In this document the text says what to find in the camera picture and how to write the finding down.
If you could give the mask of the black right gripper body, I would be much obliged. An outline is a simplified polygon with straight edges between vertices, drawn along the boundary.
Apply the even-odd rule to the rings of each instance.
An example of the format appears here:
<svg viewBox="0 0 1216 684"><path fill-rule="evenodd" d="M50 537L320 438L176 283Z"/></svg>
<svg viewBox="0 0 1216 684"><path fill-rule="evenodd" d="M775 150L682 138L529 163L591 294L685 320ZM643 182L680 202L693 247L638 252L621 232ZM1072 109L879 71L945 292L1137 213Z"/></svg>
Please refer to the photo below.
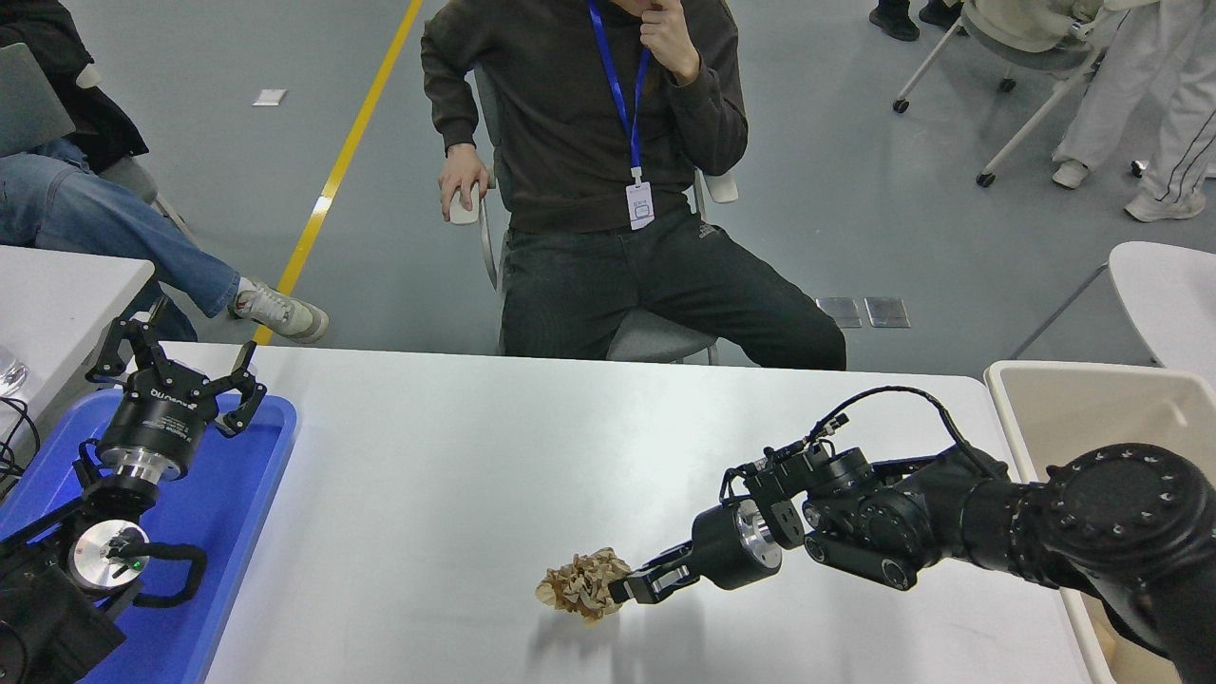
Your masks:
<svg viewBox="0 0 1216 684"><path fill-rule="evenodd" d="M761 579L761 560L749 546L753 501L726 503L693 521L693 570L717 588L734 590Z"/></svg>

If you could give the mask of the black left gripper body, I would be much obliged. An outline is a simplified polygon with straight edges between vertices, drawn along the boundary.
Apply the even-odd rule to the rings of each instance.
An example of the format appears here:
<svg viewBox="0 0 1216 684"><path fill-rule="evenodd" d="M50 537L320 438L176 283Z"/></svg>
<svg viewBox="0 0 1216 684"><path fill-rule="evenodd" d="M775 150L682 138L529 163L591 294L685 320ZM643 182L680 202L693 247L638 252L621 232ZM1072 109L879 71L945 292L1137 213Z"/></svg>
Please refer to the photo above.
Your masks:
<svg viewBox="0 0 1216 684"><path fill-rule="evenodd" d="M216 398L201 394L207 382L190 368L170 368L165 379L153 368L131 372L98 441L100 462L116 469L119 458L140 449L168 459L174 469L188 469L207 424L218 415Z"/></svg>

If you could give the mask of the person's left hand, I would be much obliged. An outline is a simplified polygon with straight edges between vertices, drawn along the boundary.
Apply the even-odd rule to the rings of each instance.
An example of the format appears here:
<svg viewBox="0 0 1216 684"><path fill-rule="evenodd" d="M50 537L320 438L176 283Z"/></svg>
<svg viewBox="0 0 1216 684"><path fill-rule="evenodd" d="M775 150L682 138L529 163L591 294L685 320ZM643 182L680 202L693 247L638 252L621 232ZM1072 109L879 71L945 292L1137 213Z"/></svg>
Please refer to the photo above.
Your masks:
<svg viewBox="0 0 1216 684"><path fill-rule="evenodd" d="M689 86L700 74L702 56L692 40L681 1L648 1L641 12L641 43L672 74L677 86Z"/></svg>

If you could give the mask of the person's right hand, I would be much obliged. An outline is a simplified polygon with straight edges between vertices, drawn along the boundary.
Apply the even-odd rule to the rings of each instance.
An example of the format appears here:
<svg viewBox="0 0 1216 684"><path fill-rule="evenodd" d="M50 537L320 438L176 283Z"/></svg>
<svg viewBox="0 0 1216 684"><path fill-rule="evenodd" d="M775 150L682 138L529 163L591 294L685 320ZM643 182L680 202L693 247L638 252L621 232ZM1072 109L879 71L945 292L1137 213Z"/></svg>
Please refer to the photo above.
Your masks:
<svg viewBox="0 0 1216 684"><path fill-rule="evenodd" d="M454 206L471 213L489 190L489 169L474 142L455 142L445 150L444 164L437 179L444 220L456 222Z"/></svg>

